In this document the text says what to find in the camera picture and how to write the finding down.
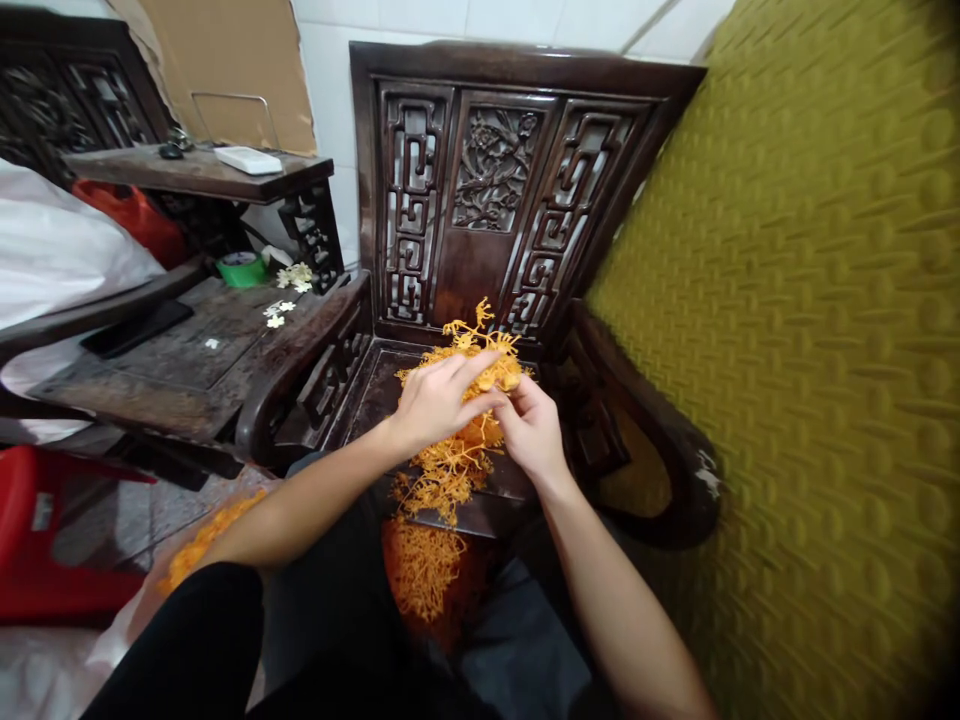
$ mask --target red stool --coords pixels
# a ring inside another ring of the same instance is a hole
[[[143,584],[142,575],[65,567],[50,556],[63,510],[63,481],[81,474],[155,482],[31,445],[0,451],[0,623],[115,613]]]

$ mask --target black smartphone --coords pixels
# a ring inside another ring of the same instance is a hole
[[[153,310],[111,325],[80,341],[80,347],[104,360],[123,355],[193,315],[193,308],[176,300],[162,300]]]

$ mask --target textured foam wall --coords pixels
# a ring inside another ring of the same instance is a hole
[[[739,0],[589,297],[726,464],[714,538],[643,557],[725,718],[899,717],[947,652],[951,6]]]

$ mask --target white remote control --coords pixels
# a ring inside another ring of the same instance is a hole
[[[253,148],[214,148],[213,153],[220,162],[235,167],[237,170],[242,170],[247,175],[266,175],[283,171],[283,163],[280,162],[280,158],[267,155]]]

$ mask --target carved chair back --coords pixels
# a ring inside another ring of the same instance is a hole
[[[156,143],[171,126],[126,23],[0,7],[0,157],[69,189],[62,154]]]
[[[350,58],[376,334],[433,344],[486,296],[542,357],[705,70],[449,42]]]

